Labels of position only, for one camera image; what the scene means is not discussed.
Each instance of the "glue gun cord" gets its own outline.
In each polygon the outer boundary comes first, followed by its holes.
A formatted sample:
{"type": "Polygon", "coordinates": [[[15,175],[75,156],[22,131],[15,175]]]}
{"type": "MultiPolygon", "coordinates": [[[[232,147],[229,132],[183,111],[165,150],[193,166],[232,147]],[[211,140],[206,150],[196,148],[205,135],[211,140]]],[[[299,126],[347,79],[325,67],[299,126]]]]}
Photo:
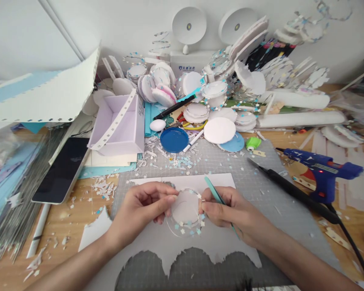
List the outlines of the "glue gun cord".
{"type": "MultiPolygon", "coordinates": [[[[326,207],[327,207],[327,208],[328,208],[331,212],[333,212],[334,214],[336,214],[336,215],[337,215],[337,212],[336,212],[336,210],[334,209],[333,205],[331,205],[330,203],[329,203],[329,204],[325,204],[325,205],[326,205],[326,207]]],[[[361,267],[362,267],[362,268],[363,268],[363,270],[364,270],[364,259],[363,259],[363,257],[361,256],[361,254],[360,254],[360,252],[359,252],[359,250],[358,250],[358,248],[357,248],[357,246],[356,246],[355,242],[353,241],[353,239],[352,239],[351,235],[349,234],[348,230],[346,229],[346,227],[345,227],[344,223],[341,221],[341,219],[339,220],[339,225],[341,226],[341,229],[343,230],[343,232],[344,232],[345,236],[347,237],[347,239],[348,239],[349,243],[351,244],[351,246],[352,246],[353,250],[355,251],[356,257],[358,258],[358,260],[359,260],[359,262],[360,262],[360,265],[361,265],[361,267]]]]}

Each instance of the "white wall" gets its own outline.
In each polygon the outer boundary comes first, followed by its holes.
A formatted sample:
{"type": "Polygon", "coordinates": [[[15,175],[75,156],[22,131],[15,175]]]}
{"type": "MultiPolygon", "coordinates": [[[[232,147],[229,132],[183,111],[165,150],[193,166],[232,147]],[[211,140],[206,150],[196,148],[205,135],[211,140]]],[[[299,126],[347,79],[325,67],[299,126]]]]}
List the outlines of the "white wall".
{"type": "MultiPolygon", "coordinates": [[[[26,0],[27,2],[37,3],[36,0],[26,0]]],[[[129,52],[137,51],[142,54],[152,48],[151,42],[154,40],[153,34],[169,30],[171,31],[171,21],[174,14],[185,6],[198,6],[206,12],[207,31],[204,38],[195,45],[190,46],[194,49],[220,49],[225,45],[221,43],[217,33],[218,26],[223,15],[233,7],[247,6],[257,11],[258,15],[267,15],[270,18],[270,32],[283,26],[288,20],[293,19],[294,11],[300,11],[305,16],[318,16],[316,4],[313,0],[47,0],[62,23],[66,27],[70,36],[73,38],[77,47],[84,56],[90,55],[94,48],[102,40],[102,55],[114,54],[118,61],[121,57],[129,52]]],[[[336,0],[325,0],[328,3],[334,3],[336,0]]],[[[11,17],[4,15],[0,23],[4,26],[0,28],[0,55],[3,50],[10,48],[11,63],[17,63],[17,67],[23,65],[27,68],[40,68],[44,66],[51,69],[51,64],[46,65],[46,59],[51,60],[51,52],[47,46],[51,47],[49,37],[46,36],[44,27],[30,27],[28,29],[37,30],[39,38],[32,38],[28,34],[20,35],[31,38],[28,47],[22,46],[21,49],[27,49],[33,52],[35,58],[29,55],[27,58],[19,61],[16,60],[21,55],[16,44],[19,42],[19,27],[14,22],[35,23],[30,19],[31,14],[22,8],[20,15],[15,15],[23,4],[11,4],[6,7],[12,11],[11,17]],[[46,58],[40,58],[41,52],[47,52],[46,58]]],[[[291,59],[295,63],[301,62],[304,58],[312,56],[318,61],[320,66],[331,68],[330,82],[342,82],[361,72],[364,59],[364,0],[351,0],[354,5],[354,13],[347,22],[332,21],[328,34],[317,44],[304,44],[297,47],[291,54],[291,59]]],[[[170,37],[172,48],[175,50],[182,49],[183,45],[170,37]]],[[[67,56],[54,58],[56,67],[68,67],[72,62],[67,56]]],[[[10,61],[6,61],[4,66],[8,68],[10,61]]]]}
{"type": "Polygon", "coordinates": [[[0,80],[79,62],[37,0],[0,0],[0,80]]]}

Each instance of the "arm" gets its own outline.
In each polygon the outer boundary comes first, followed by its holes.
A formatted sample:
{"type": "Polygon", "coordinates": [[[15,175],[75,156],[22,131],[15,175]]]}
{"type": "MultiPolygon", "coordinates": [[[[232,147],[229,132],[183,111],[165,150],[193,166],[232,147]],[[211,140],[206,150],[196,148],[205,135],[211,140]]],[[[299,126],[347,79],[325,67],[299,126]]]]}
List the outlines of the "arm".
{"type": "Polygon", "coordinates": [[[206,212],[218,226],[231,222],[239,237],[265,254],[301,290],[362,290],[358,285],[313,255],[297,241],[276,228],[259,210],[232,187],[216,187],[226,205],[216,203],[206,189],[200,214],[206,212]]]}
{"type": "Polygon", "coordinates": [[[160,182],[132,187],[108,231],[85,249],[30,285],[27,291],[82,290],[94,275],[151,221],[162,224],[178,191],[160,182]]]}

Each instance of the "person's left hand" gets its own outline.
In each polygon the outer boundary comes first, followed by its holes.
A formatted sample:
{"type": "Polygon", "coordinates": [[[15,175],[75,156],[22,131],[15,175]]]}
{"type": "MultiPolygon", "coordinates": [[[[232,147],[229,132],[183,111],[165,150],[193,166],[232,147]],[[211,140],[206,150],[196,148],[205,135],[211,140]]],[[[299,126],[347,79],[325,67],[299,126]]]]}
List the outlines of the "person's left hand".
{"type": "Polygon", "coordinates": [[[148,182],[134,186],[125,195],[123,204],[105,233],[106,243],[118,253],[132,243],[151,221],[162,224],[170,217],[171,205],[178,191],[161,182],[148,182]]]}

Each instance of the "person's right hand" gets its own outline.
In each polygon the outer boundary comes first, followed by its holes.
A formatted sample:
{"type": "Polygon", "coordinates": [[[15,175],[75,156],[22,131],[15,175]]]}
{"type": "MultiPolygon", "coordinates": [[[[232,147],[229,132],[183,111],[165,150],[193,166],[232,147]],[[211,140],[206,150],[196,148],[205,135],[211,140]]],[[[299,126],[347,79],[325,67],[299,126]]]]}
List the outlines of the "person's right hand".
{"type": "Polygon", "coordinates": [[[272,242],[278,229],[233,187],[215,187],[226,205],[217,203],[209,188],[202,194],[199,213],[204,212],[210,221],[220,227],[233,223],[239,238],[247,245],[261,250],[272,242]]]}

